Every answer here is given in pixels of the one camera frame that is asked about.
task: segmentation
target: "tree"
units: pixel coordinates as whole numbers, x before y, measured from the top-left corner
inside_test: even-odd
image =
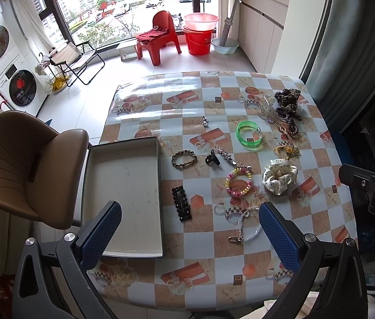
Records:
[[[102,44],[114,36],[115,33],[115,29],[110,25],[106,25],[106,23],[90,25],[85,31],[86,34],[80,33],[78,37],[82,42],[90,41],[95,48],[102,46]]]
[[[97,0],[96,7],[98,10],[105,10],[107,7],[107,1],[106,0]]]
[[[137,36],[140,32],[140,27],[134,24],[134,14],[131,13],[131,20],[126,20],[126,16],[117,18],[120,26],[118,29],[129,37]]]
[[[75,20],[76,18],[77,18],[77,15],[74,13],[73,10],[70,10],[69,11],[69,20],[67,22],[70,23],[72,20]]]

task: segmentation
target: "red cloth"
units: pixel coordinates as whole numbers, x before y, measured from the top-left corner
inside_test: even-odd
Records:
[[[170,33],[170,30],[162,29],[159,26],[155,26],[152,30],[138,35],[136,39],[139,42],[142,42],[143,44],[148,44],[150,41],[154,40],[155,38],[168,35],[168,33]]]

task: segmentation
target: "small white stool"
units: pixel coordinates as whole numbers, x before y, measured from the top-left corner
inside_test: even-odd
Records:
[[[137,40],[132,39],[130,41],[120,43],[116,49],[119,50],[121,61],[125,61],[129,58],[137,57]]]

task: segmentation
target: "black beaded hair clip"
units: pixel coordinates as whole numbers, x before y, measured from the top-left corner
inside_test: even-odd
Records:
[[[180,221],[183,222],[192,219],[190,205],[187,203],[186,193],[183,186],[173,188],[172,197],[174,198],[174,205],[177,209]]]

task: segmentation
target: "table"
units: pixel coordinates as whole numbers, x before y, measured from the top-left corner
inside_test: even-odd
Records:
[[[276,197],[263,188],[262,174],[273,149],[282,140],[274,124],[248,108],[240,96],[267,99],[277,105],[274,92],[301,90],[303,120],[293,141],[301,150],[291,163],[298,167],[297,185]],[[205,115],[209,126],[202,125]],[[256,122],[263,143],[256,150],[242,146],[236,126]],[[322,241],[357,241],[350,191],[338,178],[341,162],[325,121],[305,85],[296,78],[247,72],[189,72],[152,75],[118,87],[100,143],[157,136],[161,144],[161,196],[166,256],[156,259],[102,257],[88,274],[100,294],[117,301],[159,309],[214,310],[249,305],[282,292],[292,273],[283,268],[261,232],[252,242],[230,244],[237,235],[216,206],[246,208],[272,201],[286,219],[303,233]],[[233,167],[221,156],[221,166],[210,167],[205,157],[221,147],[236,162],[253,167],[251,192],[238,201],[224,189]],[[198,162],[179,170],[171,156],[193,150]],[[181,223],[171,188],[183,185],[193,219]],[[244,234],[256,229],[257,219],[244,221]]]
[[[119,56],[121,57],[121,61],[126,61],[129,58],[137,57],[137,40],[132,39],[131,41],[126,41],[120,43],[116,50],[119,50]]]

